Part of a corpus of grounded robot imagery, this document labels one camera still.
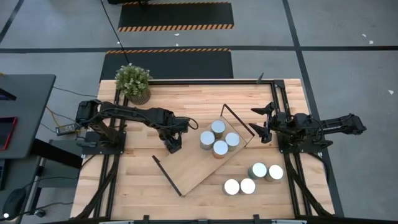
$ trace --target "green leaves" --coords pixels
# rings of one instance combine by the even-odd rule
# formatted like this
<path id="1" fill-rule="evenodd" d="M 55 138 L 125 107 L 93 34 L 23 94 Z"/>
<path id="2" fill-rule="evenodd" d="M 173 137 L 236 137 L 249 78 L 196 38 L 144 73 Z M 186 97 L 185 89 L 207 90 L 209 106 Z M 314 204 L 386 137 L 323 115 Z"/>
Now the green leaves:
<path id="1" fill-rule="evenodd" d="M 148 80 L 152 79 L 149 70 L 131 65 L 131 63 L 123 65 L 116 72 L 116 89 L 122 90 L 126 96 L 142 95 L 149 86 Z"/>

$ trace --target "wooden board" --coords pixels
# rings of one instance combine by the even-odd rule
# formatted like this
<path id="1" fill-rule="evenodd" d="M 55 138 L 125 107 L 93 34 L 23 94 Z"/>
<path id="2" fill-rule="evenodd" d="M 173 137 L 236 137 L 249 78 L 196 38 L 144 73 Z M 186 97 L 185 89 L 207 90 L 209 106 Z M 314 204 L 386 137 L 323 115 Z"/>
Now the wooden board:
<path id="1" fill-rule="evenodd" d="M 225 136 L 228 133 L 236 132 L 224 117 L 216 119 L 223 121 L 225 124 L 222 140 L 225 140 Z M 215 159 L 211 151 L 205 151 L 200 148 L 200 134 L 204 131 L 210 131 L 210 129 L 211 125 L 197 130 L 189 130 L 189 136 L 187 134 L 183 135 L 181 150 L 168 155 L 160 162 L 182 196 L 186 196 L 200 182 L 238 153 L 247 143 L 239 136 L 240 142 L 234 151 L 228 152 L 222 159 Z"/>
<path id="2" fill-rule="evenodd" d="M 300 80 L 285 80 L 285 85 L 292 114 L 308 113 Z M 262 124 L 265 117 L 251 112 L 250 108 L 264 107 L 272 100 L 269 85 L 168 85 L 153 86 L 151 91 L 152 98 L 140 108 L 161 107 L 172 110 L 176 116 L 195 118 L 201 128 L 208 126 L 220 115 L 223 103 L 228 104 L 246 124 Z M 98 94 L 100 100 L 112 102 L 114 93 L 114 81 L 101 82 Z M 236 128 L 244 139 L 250 137 L 245 135 L 244 130 Z M 155 155 L 162 160 L 169 154 L 156 130 L 140 123 L 127 122 L 126 131 L 126 151 L 119 164 L 111 217 L 113 220 L 142 220 L 143 215 L 150 215 L 152 220 L 252 219 L 253 214 L 259 214 L 261 218 L 294 217 L 286 175 L 279 182 L 256 180 L 257 187 L 253 195 L 226 196 L 222 192 L 221 186 L 226 179 L 246 178 L 249 166 L 255 162 L 263 162 L 267 166 L 278 164 L 285 170 L 276 138 L 261 144 L 260 139 L 255 137 L 247 147 L 183 198 L 175 193 L 151 158 Z M 81 171 L 71 216 L 79 214 L 96 192 L 102 159 L 103 156 L 96 156 Z M 333 213 L 322 163 L 302 154 L 302 164 L 308 188 L 323 207 Z M 297 195 L 303 214 L 299 190 Z M 105 205 L 106 197 L 103 199 L 103 208 Z"/>

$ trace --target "black and orange striped tape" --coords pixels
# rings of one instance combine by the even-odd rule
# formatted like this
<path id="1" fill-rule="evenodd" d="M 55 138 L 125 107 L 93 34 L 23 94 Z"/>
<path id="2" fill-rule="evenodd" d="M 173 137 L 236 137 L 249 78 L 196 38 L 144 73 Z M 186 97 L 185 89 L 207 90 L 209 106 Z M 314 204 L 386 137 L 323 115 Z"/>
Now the black and orange striped tape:
<path id="1" fill-rule="evenodd" d="M 173 26 L 135 26 L 120 27 L 119 32 L 143 32 L 143 31 L 165 31 L 165 30 L 215 30 L 232 29 L 233 24 L 206 24 L 206 25 L 173 25 Z"/>
<path id="2" fill-rule="evenodd" d="M 148 5 L 159 5 L 159 4 L 223 4 L 223 3 L 229 3 L 229 2 L 154 2 L 154 3 L 147 3 Z M 123 6 L 127 5 L 134 5 L 134 4 L 139 4 L 138 2 L 127 2 L 124 3 Z"/>
<path id="3" fill-rule="evenodd" d="M 214 52 L 231 51 L 231 49 L 152 49 L 152 50 L 109 50 L 106 54 L 133 54 L 133 53 L 166 53 L 166 52 Z"/>

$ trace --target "cylinder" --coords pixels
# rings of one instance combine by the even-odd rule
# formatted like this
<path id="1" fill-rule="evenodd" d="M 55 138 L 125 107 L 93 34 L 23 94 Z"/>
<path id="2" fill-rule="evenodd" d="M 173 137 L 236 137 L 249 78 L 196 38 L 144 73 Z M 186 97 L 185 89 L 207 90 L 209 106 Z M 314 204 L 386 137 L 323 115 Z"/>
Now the cylinder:
<path id="1" fill-rule="evenodd" d="M 216 159 L 222 159 L 228 152 L 228 145 L 223 140 L 218 140 L 213 145 L 213 156 Z"/>
<path id="2" fill-rule="evenodd" d="M 211 124 L 211 131 L 214 133 L 216 139 L 221 139 L 225 131 L 225 124 L 223 121 L 216 120 Z"/>
<path id="3" fill-rule="evenodd" d="M 252 179 L 246 178 L 241 181 L 241 194 L 253 194 L 256 189 L 256 184 Z"/>
<path id="4" fill-rule="evenodd" d="M 225 137 L 225 142 L 228 145 L 228 151 L 232 152 L 240 142 L 239 135 L 236 133 L 228 133 Z"/>
<path id="5" fill-rule="evenodd" d="M 265 180 L 268 182 L 272 182 L 275 180 L 280 180 L 283 176 L 284 170 L 278 165 L 272 165 L 268 170 L 268 174 L 266 175 Z"/>
<path id="6" fill-rule="evenodd" d="M 204 131 L 200 134 L 200 147 L 206 151 L 211 150 L 215 141 L 214 134 L 211 131 Z"/>
<path id="7" fill-rule="evenodd" d="M 248 175 L 253 180 L 264 178 L 267 175 L 267 167 L 263 163 L 257 162 L 249 167 Z"/>
<path id="8" fill-rule="evenodd" d="M 223 185 L 223 192 L 226 195 L 236 195 L 239 192 L 239 189 L 239 183 L 234 179 L 227 180 Z"/>

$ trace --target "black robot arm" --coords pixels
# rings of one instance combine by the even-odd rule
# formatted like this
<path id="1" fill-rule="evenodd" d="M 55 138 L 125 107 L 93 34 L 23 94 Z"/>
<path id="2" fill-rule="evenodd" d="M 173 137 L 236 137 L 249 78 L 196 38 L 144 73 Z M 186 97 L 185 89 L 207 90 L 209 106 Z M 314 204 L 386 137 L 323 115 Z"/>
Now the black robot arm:
<path id="1" fill-rule="evenodd" d="M 76 122 L 85 128 L 90 127 L 102 139 L 106 139 L 106 141 L 102 141 L 103 144 L 112 146 L 118 144 L 118 131 L 104 124 L 103 120 L 106 118 L 137 121 L 150 128 L 155 128 L 170 153 L 181 149 L 181 134 L 188 132 L 188 127 L 191 127 L 189 124 L 191 118 L 176 117 L 172 111 L 163 108 L 143 110 L 99 100 L 82 101 L 79 104 Z"/>
<path id="2" fill-rule="evenodd" d="M 321 148 L 325 148 L 333 144 L 333 142 L 322 139 L 324 134 L 345 133 L 345 134 L 362 134 L 366 127 L 362 124 L 361 119 L 349 114 L 334 119 L 318 121 L 311 115 L 304 113 L 295 114 L 292 119 L 288 120 L 284 112 L 276 113 L 274 111 L 274 103 L 269 103 L 265 108 L 253 108 L 252 111 L 261 115 L 267 115 L 267 120 L 263 127 L 256 124 L 249 124 L 261 137 L 262 143 L 271 141 L 270 131 L 273 130 L 284 137 L 291 148 L 298 148 L 304 143 L 318 144 Z"/>

